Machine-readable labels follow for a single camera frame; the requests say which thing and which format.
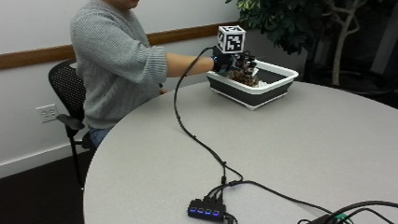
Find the wire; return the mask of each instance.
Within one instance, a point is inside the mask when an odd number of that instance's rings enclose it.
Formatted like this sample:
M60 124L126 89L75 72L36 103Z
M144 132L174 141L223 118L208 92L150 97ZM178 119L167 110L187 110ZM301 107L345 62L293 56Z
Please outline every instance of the wire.
M232 214L226 213L226 216L229 217L229 218L232 219L232 222L228 221L228 224L235 224L235 222L236 222L236 224L237 224L237 218L236 218Z
M176 87L176 91L175 91L175 112L176 112L176 116L178 116L179 124L180 124L183 130L186 131L186 133L187 133L187 134L188 134L188 135L190 135L190 136L199 142L199 144L200 144L204 148L208 149L208 151L210 151L211 154L214 155L215 159L216 159L216 160L219 161L219 163L222 164L223 169L224 169L224 176L226 176L226 168L227 168L228 170L231 170L233 173L236 173L236 174L239 175L239 177L240 177L240 181L241 181L241 180L244 179L244 176L241 175L241 173L240 173L239 171L236 171L233 168L231 168L231 167L227 165L227 161L224 161L224 160L222 159L222 157L219 156L219 154L216 153L216 151L215 151L212 148L210 148L210 147L208 147L208 146L207 146L207 145L198 139L198 137L196 137L196 136L187 130L187 128L186 128L186 126L184 126L184 124L183 124L183 121L182 121L182 117L180 117L179 110L178 110L178 93L179 93L179 89L180 89L180 84L182 84L184 78L187 77L188 72L191 71L191 69L194 68L195 64L198 63L198 61L199 61L199 59L200 59L200 56L202 56L202 55L204 54L204 52L208 51L210 49L214 49L214 48L206 48L206 49L202 51L199 57L196 58L195 61L192 61L192 63L190 64L190 66L188 66L188 68L187 68L187 70L186 70L183 76L180 77L180 80L179 80L179 83L178 83L178 87Z
M301 219L297 224L301 224L301 222L307 221L308 223L311 223L311 221L308 219Z
M285 194L277 192L276 190L273 190L273 189L265 187L264 185L259 184L257 182L255 182L255 181L252 181L252 180L244 180L244 181L236 181L236 182L233 181L233 182L231 182L231 183L228 183L228 184L226 184L226 185L220 185L220 186L215 187L215 188L211 190L208 196L212 195L215 191L219 191L220 189L226 189L226 188L228 188L228 187L232 187L232 186L235 186L235 185L240 185L240 184L252 184L252 185L256 185L256 186L261 187L263 189L271 191L271 192L272 192L273 194L276 194L277 196L283 197L284 199L287 199L287 200L289 200L289 201L292 201L292 202L295 202L295 203L301 203L301 204L308 205L309 207L313 207L313 208L316 208L316 209L319 209L319 210L321 210L321 211L324 211L324 212L327 212L327 213L329 213L329 214L332 213L332 211L328 210L327 208L324 208L324 207L321 207L321 206L319 206L319 205L316 205L316 204L312 204L312 203L307 203L307 202L304 202L304 201L300 201L300 200L297 200L297 199L295 199L295 198L287 196Z
M360 208L359 210L356 210L355 212L352 212L347 217L344 217L336 224L343 224L349 218L352 218L353 216L356 216L359 213L369 211L372 212L375 215L377 215L380 218L383 218L389 224L395 224L395 222L392 222L387 217L384 217L379 212L376 212L375 210L372 210L371 208L365 207L365 208Z
M341 208L336 212L333 212L332 215L327 218L324 224L328 224L336 216L339 216L340 214L344 214L345 212L351 211L352 209L361 208L361 207L371 206L371 205L383 205L383 206L398 208L398 203L391 203L391 202L384 202L384 201L365 201L361 203L355 203L355 204Z

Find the sweater sleeve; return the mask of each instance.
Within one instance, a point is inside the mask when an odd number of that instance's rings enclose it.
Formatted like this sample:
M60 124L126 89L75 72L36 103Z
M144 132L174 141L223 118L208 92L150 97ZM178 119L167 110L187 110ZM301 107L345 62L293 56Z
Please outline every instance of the sweater sleeve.
M166 81L164 47L148 48L111 16L91 13L75 19L71 38L75 50L114 74L136 83Z

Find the black office chair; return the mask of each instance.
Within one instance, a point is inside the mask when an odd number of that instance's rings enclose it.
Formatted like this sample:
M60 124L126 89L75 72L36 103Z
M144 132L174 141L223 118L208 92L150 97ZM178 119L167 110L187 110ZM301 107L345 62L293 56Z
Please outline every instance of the black office chair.
M86 127L83 120L86 118L84 102L86 102L86 86L84 82L76 76L76 69L71 65L76 63L76 59L59 63L48 73L48 80L52 89L55 90L70 115L60 114L58 120L66 124L67 137L71 142L75 170L78 181L82 189L84 189L84 180L82 176L79 157L76 146L96 150L88 133L84 135L83 141L75 140L75 135Z

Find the wall trim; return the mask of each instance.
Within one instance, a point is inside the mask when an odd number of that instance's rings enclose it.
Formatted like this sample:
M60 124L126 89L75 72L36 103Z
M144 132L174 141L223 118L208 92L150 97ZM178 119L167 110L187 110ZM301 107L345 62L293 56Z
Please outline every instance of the wall trim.
M151 45L160 45L182 40L207 37L219 33L220 26L237 25L236 21L224 22L179 30L158 32L148 35ZM27 66L38 63L50 63L75 58L71 45L63 45L46 49L32 49L0 54L0 69Z
M78 153L86 152L87 149L76 146ZM35 167L46 165L54 161L72 156L71 144L52 148L44 152L19 158L14 161L7 161L0 164L0 178L10 175L17 175Z

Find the electrical outlet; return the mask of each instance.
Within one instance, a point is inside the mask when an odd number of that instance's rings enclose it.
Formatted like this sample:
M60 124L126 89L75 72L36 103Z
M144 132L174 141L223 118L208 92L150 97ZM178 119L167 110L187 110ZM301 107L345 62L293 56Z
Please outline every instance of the electrical outlet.
M59 109L58 109L56 105L46 105L42 107L38 107L36 110L39 111L43 123L58 119Z

